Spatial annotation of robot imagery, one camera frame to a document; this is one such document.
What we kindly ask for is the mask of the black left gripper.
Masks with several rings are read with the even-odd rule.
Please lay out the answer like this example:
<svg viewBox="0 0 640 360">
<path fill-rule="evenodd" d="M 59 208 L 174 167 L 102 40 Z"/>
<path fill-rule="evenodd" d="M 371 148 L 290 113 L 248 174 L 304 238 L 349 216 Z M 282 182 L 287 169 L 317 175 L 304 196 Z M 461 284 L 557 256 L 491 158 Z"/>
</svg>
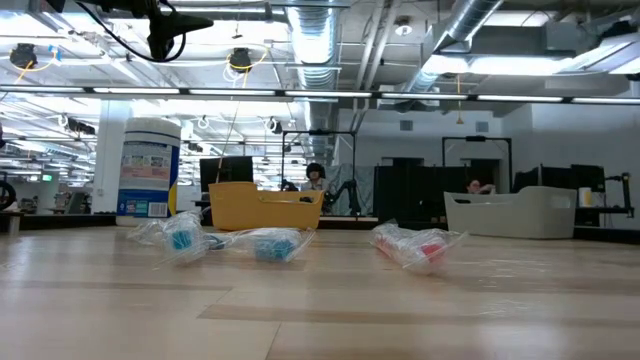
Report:
<svg viewBox="0 0 640 360">
<path fill-rule="evenodd" d="M 214 22 L 208 18 L 170 13 L 149 13 L 150 34 L 147 42 L 151 56 L 157 61 L 168 61 L 174 46 L 174 37 L 211 27 Z"/>
</svg>

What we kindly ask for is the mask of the black overhead light bar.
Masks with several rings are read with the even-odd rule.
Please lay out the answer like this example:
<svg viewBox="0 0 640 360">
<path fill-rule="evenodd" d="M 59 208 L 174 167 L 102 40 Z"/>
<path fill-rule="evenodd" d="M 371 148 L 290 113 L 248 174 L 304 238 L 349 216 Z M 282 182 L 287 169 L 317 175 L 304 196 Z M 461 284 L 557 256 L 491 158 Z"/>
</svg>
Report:
<svg viewBox="0 0 640 360">
<path fill-rule="evenodd" d="M 640 106 L 638 97 L 529 96 L 503 94 L 406 93 L 381 91 L 326 91 L 248 88 L 153 88 L 153 87 L 81 87 L 0 84 L 0 92 L 47 94 L 55 96 L 124 96 L 140 98 L 277 98 L 277 99 L 356 99 L 393 101 L 504 102 L 571 105 Z"/>
</svg>

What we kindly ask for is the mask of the white wipes canister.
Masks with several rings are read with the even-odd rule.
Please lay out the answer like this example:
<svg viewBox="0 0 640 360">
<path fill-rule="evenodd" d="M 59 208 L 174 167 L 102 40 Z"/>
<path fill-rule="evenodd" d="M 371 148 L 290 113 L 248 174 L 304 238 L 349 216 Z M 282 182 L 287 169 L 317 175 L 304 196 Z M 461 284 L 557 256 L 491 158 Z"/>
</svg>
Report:
<svg viewBox="0 0 640 360">
<path fill-rule="evenodd" d="M 116 224 L 137 226 L 176 214 L 181 127 L 152 117 L 130 119 L 121 156 Z"/>
</svg>

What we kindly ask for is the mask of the black computer monitor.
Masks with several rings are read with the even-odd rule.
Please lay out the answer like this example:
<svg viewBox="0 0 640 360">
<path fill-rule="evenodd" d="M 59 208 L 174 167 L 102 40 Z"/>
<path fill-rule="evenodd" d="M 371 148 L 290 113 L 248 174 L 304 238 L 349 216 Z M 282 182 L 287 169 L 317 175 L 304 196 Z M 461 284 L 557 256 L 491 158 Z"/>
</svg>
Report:
<svg viewBox="0 0 640 360">
<path fill-rule="evenodd" d="M 572 164 L 571 170 L 577 188 L 590 188 L 592 192 L 606 191 L 605 171 L 601 166 Z"/>
<path fill-rule="evenodd" d="M 253 182 L 253 159 L 249 156 L 202 158 L 199 160 L 201 191 L 221 182 Z"/>
<path fill-rule="evenodd" d="M 574 173 L 570 168 L 539 166 L 525 172 L 517 172 L 511 188 L 518 193 L 530 186 L 545 186 L 563 189 L 575 189 Z"/>
</svg>

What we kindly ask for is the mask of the white pillar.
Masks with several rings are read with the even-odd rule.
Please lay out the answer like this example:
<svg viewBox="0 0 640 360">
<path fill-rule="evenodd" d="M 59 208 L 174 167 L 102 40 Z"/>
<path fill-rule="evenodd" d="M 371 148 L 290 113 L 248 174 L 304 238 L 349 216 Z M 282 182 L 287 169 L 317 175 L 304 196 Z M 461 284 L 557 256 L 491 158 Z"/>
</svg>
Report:
<svg viewBox="0 0 640 360">
<path fill-rule="evenodd" d="M 124 132 L 132 114 L 130 101 L 101 101 L 92 194 L 94 213 L 116 211 Z"/>
</svg>

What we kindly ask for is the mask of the yellow plastic bin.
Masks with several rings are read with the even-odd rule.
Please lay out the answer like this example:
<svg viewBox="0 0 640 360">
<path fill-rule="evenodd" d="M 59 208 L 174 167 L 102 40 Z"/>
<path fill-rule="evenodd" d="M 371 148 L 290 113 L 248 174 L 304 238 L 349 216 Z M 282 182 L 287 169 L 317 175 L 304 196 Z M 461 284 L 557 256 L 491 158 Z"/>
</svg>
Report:
<svg viewBox="0 0 640 360">
<path fill-rule="evenodd" d="M 209 185 L 212 223 L 218 230 L 316 229 L 323 191 L 261 191 L 251 182 Z"/>
</svg>

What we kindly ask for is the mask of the person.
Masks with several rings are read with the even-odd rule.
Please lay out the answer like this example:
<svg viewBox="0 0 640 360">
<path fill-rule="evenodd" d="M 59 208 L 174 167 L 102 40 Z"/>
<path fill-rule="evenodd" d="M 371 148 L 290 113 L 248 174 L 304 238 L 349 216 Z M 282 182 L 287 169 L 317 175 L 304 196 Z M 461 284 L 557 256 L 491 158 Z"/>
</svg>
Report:
<svg viewBox="0 0 640 360">
<path fill-rule="evenodd" d="M 327 191 L 329 189 L 325 168 L 319 163 L 310 163 L 306 167 L 306 177 L 307 181 L 302 184 L 302 191 Z"/>
<path fill-rule="evenodd" d="M 476 195 L 490 195 L 496 192 L 496 187 L 493 184 L 483 184 L 477 179 L 470 180 L 466 189 L 469 194 Z"/>
</svg>

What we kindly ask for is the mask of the bagged blue toothbrush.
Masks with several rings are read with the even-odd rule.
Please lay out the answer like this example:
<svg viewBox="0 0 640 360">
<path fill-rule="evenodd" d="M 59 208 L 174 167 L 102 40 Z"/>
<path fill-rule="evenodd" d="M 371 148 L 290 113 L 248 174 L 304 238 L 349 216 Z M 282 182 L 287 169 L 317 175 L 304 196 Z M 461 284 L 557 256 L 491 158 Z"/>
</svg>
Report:
<svg viewBox="0 0 640 360">
<path fill-rule="evenodd" d="M 257 228 L 218 234 L 223 250 L 247 255 L 259 262 L 288 263 L 311 243 L 314 229 Z"/>
<path fill-rule="evenodd" d="M 130 230 L 126 238 L 161 249 L 162 263 L 188 264 L 234 242 L 231 235 L 206 232 L 201 220 L 198 211 L 181 212 L 166 219 L 154 218 Z"/>
</svg>

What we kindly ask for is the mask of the black partition screen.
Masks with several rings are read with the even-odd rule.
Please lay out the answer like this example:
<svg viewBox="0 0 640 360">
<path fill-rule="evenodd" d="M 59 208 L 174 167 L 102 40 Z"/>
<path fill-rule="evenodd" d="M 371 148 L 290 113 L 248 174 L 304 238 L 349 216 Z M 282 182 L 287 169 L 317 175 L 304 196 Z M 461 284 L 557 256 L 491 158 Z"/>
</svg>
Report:
<svg viewBox="0 0 640 360">
<path fill-rule="evenodd" d="M 466 193 L 477 180 L 495 184 L 495 171 L 476 166 L 377 166 L 373 212 L 381 221 L 427 222 L 445 216 L 444 193 Z"/>
</svg>

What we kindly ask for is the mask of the bagged red toothbrush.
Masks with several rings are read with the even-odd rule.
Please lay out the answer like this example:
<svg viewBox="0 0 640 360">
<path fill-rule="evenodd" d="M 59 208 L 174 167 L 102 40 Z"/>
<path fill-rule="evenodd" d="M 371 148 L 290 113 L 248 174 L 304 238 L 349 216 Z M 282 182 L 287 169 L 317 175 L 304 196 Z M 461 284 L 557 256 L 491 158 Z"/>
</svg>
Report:
<svg viewBox="0 0 640 360">
<path fill-rule="evenodd" d="M 441 268 L 448 253 L 468 236 L 437 228 L 405 229 L 388 222 L 372 230 L 370 243 L 403 270 L 427 275 Z"/>
</svg>

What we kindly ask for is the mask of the grey plastic bin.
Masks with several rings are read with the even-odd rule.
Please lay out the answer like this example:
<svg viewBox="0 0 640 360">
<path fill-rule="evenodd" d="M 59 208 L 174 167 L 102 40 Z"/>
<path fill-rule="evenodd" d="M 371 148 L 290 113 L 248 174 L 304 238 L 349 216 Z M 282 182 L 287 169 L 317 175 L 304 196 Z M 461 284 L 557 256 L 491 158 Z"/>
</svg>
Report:
<svg viewBox="0 0 640 360">
<path fill-rule="evenodd" d="M 529 186 L 515 194 L 443 194 L 451 231 L 522 239 L 573 237 L 577 192 Z"/>
</svg>

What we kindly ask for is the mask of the black equipment stand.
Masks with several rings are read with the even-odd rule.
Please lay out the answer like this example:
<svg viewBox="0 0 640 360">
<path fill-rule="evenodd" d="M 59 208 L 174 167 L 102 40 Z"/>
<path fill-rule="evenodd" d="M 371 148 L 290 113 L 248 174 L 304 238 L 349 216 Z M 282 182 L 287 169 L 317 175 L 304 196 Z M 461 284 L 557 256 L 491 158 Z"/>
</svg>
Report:
<svg viewBox="0 0 640 360">
<path fill-rule="evenodd" d="M 623 206 L 613 206 L 608 208 L 605 213 L 606 214 L 625 214 L 627 218 L 633 219 L 635 217 L 635 208 L 632 206 L 631 202 L 631 191 L 630 191 L 630 180 L 631 174 L 628 172 L 623 172 L 620 175 L 608 176 L 605 178 L 606 181 L 615 181 L 620 182 L 622 186 L 622 196 L 623 196 Z"/>
</svg>

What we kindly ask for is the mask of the silver ventilation duct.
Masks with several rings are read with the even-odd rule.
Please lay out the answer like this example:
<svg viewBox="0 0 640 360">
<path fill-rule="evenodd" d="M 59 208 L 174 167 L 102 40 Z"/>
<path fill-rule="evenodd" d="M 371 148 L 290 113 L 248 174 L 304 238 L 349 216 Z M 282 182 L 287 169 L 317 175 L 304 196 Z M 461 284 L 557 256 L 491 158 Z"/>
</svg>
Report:
<svg viewBox="0 0 640 360">
<path fill-rule="evenodd" d="M 297 69 L 299 88 L 310 91 L 337 89 L 338 25 L 340 10 L 333 7 L 305 5 L 288 7 L 291 47 Z M 313 99 L 302 103 L 306 129 L 334 130 L 336 102 Z"/>
<path fill-rule="evenodd" d="M 504 0 L 456 0 L 444 21 L 431 25 L 421 48 L 423 64 L 403 85 L 402 92 L 425 93 L 444 69 L 445 54 L 468 54 L 474 35 L 497 11 Z"/>
</svg>

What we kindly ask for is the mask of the black metal station frame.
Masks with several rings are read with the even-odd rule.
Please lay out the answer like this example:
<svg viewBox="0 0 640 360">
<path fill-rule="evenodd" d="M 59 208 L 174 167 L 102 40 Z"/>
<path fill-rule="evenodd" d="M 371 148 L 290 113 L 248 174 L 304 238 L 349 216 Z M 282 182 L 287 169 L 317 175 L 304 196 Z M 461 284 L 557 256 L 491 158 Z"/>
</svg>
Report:
<svg viewBox="0 0 640 360">
<path fill-rule="evenodd" d="M 512 138 L 509 137 L 486 137 L 486 136 L 482 136 L 482 135 L 469 135 L 469 136 L 445 136 L 441 138 L 441 166 L 442 167 L 446 167 L 447 166 L 447 160 L 446 160 L 446 156 L 447 156 L 447 150 L 446 150 L 446 143 L 449 140 L 460 140 L 460 141 L 464 141 L 464 142 L 504 142 L 507 145 L 507 156 L 508 156 L 508 177 L 509 177 L 509 181 L 508 181 L 508 191 L 511 192 L 512 190 L 512 186 L 514 183 L 514 172 L 513 172 L 513 145 L 512 145 Z"/>
<path fill-rule="evenodd" d="M 308 137 L 329 137 L 332 135 L 348 135 L 351 137 L 351 150 L 352 150 L 352 166 L 351 166 L 351 179 L 343 182 L 338 188 L 337 192 L 333 195 L 329 195 L 329 201 L 335 203 L 344 191 L 348 193 L 350 215 L 358 218 L 361 215 L 361 207 L 358 200 L 357 180 L 356 180 L 356 149 L 357 149 L 357 133 L 355 131 L 335 131 L 329 129 L 315 129 L 315 130 L 284 130 L 281 134 L 281 170 L 280 170 L 280 189 L 284 190 L 285 185 L 285 171 L 284 161 L 285 155 L 291 146 L 301 146 L 302 143 L 297 142 L 297 138 L 300 135 L 307 135 Z"/>
</svg>

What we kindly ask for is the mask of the black metal table frame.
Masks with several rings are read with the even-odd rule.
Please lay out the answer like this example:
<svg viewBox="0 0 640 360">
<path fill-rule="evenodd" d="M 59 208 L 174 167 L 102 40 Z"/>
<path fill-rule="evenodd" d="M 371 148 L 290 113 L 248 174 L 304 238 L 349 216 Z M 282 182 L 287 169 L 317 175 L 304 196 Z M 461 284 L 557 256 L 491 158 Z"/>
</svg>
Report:
<svg viewBox="0 0 640 360">
<path fill-rule="evenodd" d="M 97 215 L 24 215 L 19 213 L 20 230 L 107 227 L 116 225 L 114 214 Z M 347 217 L 321 218 L 319 229 L 371 230 L 378 224 L 372 218 L 350 220 Z M 640 246 L 640 230 L 575 227 L 573 240 L 628 244 Z"/>
</svg>

